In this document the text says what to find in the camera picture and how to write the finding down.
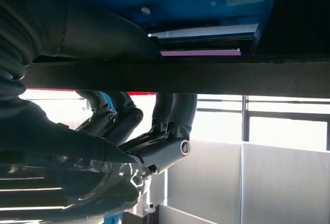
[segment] metal frame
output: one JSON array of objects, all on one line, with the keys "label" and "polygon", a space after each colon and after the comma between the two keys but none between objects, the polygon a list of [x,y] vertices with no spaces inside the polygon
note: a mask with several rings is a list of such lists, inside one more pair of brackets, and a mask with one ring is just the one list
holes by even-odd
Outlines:
[{"label": "metal frame", "polygon": [[225,99],[199,99],[199,101],[206,102],[241,102],[242,110],[224,110],[224,109],[206,109],[197,108],[197,111],[204,112],[227,112],[227,113],[242,113],[242,140],[249,142],[250,118],[251,117],[268,117],[268,118],[285,118],[293,120],[319,121],[327,122],[326,150],[330,150],[330,114],[318,113],[292,113],[292,112],[267,112],[267,111],[249,111],[249,103],[285,103],[285,104],[318,104],[330,105],[330,101],[276,101],[276,100],[248,100],[248,96],[243,95],[242,100],[225,100]]},{"label": "metal frame", "polygon": [[49,60],[39,58],[29,65],[22,82],[38,89],[330,98],[329,55],[170,56],[139,63]]}]

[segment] white cubicle partition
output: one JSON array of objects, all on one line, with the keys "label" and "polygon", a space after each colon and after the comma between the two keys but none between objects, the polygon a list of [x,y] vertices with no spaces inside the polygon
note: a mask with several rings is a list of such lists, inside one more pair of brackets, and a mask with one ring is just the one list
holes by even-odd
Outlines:
[{"label": "white cubicle partition", "polygon": [[201,141],[192,147],[168,170],[161,224],[330,223],[330,152]]},{"label": "white cubicle partition", "polygon": [[242,224],[328,224],[330,153],[243,145]]},{"label": "white cubicle partition", "polygon": [[[241,145],[190,142],[190,155],[168,169],[168,206],[215,223],[237,224]],[[166,212],[184,216],[172,209]],[[187,223],[183,221],[168,223]]]}]

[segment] purple light strip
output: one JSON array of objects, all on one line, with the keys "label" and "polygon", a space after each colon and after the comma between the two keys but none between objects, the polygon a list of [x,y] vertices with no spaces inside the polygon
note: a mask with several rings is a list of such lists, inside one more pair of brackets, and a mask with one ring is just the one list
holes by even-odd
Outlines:
[{"label": "purple light strip", "polygon": [[163,56],[240,56],[238,50],[182,50],[162,51]]}]

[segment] robotic arm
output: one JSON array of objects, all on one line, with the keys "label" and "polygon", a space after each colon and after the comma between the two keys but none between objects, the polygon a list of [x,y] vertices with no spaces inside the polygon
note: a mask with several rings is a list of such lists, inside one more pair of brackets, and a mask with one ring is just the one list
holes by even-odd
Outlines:
[{"label": "robotic arm", "polygon": [[80,219],[135,205],[151,174],[189,153],[196,95],[157,94],[152,129],[124,143],[142,119],[119,94],[114,115],[99,92],[77,131],[20,99],[39,55],[71,60],[161,59],[141,29],[76,0],[0,0],[0,220]]}]

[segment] transparent plastic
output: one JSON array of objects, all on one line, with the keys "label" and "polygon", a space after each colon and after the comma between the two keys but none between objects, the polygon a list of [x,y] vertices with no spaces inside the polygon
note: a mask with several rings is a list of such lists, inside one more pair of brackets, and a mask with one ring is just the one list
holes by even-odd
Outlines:
[{"label": "transparent plastic", "polygon": [[87,220],[136,205],[148,168],[60,156],[1,151],[0,221]]}]

